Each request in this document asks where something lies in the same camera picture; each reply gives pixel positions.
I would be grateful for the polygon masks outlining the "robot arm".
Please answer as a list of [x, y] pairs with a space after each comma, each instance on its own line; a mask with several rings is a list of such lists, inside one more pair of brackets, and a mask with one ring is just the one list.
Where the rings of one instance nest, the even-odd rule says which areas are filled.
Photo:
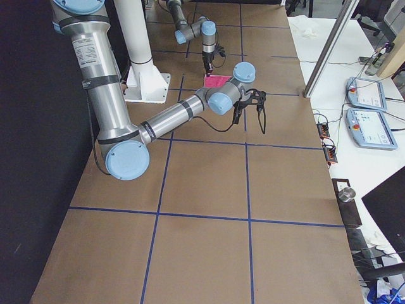
[[179, 44], [185, 44], [195, 38], [202, 39], [202, 61], [206, 76], [209, 77], [213, 72], [213, 60], [216, 53], [216, 24], [205, 16], [201, 16], [196, 22], [189, 24], [182, 11], [183, 1], [168, 0], [168, 8], [175, 27], [175, 38]]
[[204, 110], [217, 115], [233, 111], [238, 124], [242, 110], [254, 105], [261, 129], [266, 128], [266, 94], [254, 88], [255, 67], [235, 65], [232, 76], [218, 87], [203, 87], [193, 95], [135, 124], [135, 106], [166, 101], [171, 76], [154, 65], [140, 1], [116, 1], [115, 9], [128, 51], [128, 82], [122, 82], [108, 39], [110, 20], [104, 1], [52, 1], [54, 29], [71, 39], [82, 72], [89, 115], [96, 117], [96, 139], [103, 160], [99, 170], [121, 181], [140, 177], [150, 162], [147, 145]]

